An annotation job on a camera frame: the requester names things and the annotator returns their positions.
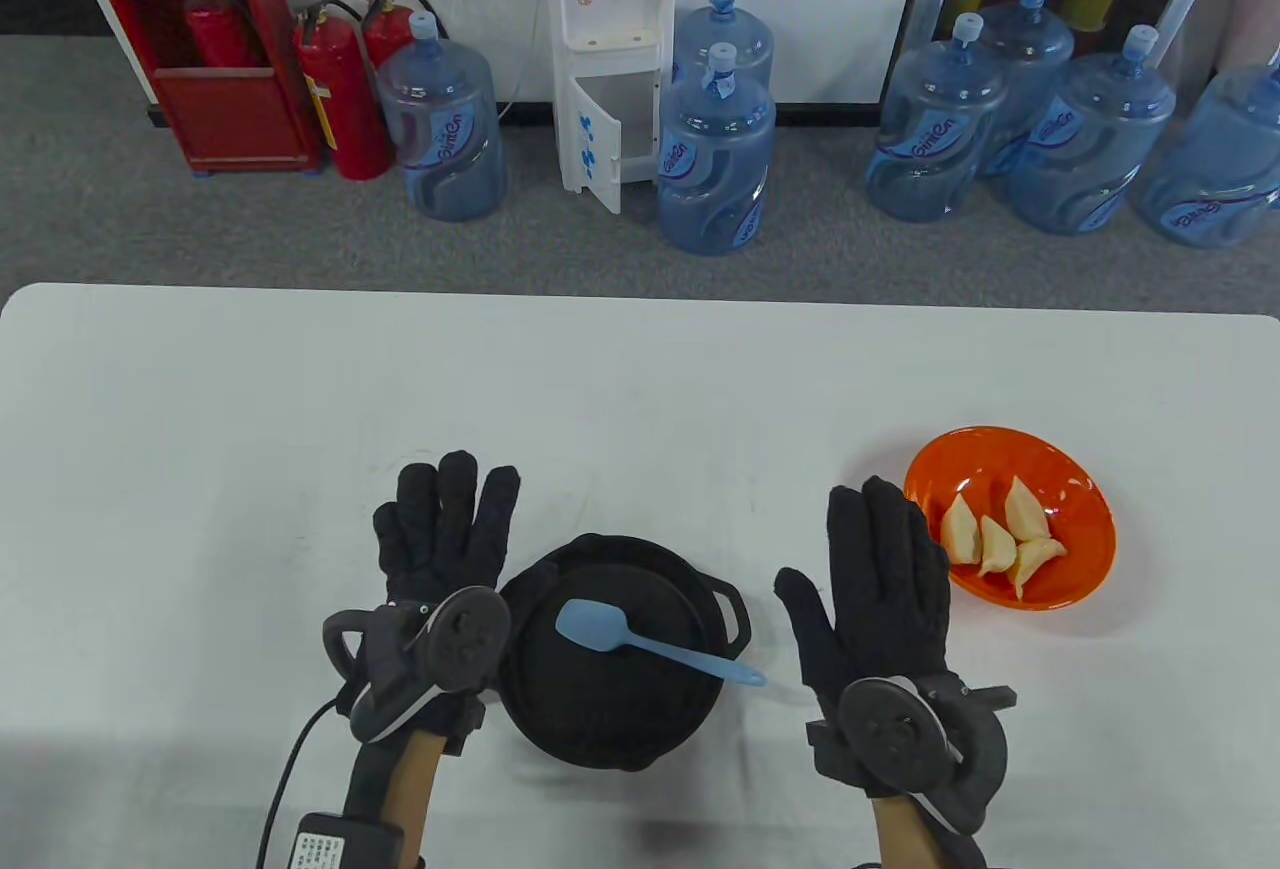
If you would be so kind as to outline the person's left hand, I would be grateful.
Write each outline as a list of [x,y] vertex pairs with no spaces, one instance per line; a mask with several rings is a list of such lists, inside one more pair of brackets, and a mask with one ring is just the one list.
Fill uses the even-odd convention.
[[358,742],[421,731],[458,751],[479,727],[513,625],[497,584],[520,485],[516,468],[480,477],[474,456],[456,450],[403,467],[396,498],[374,512],[387,600],[323,627],[343,680],[337,710]]

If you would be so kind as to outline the person's right hand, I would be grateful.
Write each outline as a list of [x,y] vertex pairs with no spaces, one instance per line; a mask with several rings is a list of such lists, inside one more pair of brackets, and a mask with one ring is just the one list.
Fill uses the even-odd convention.
[[947,667],[948,554],[920,507],[876,476],[831,490],[827,534],[832,610],[803,572],[774,580],[822,710],[806,726],[815,770],[905,797],[946,834],[979,829],[1009,761],[997,713],[1018,696]]

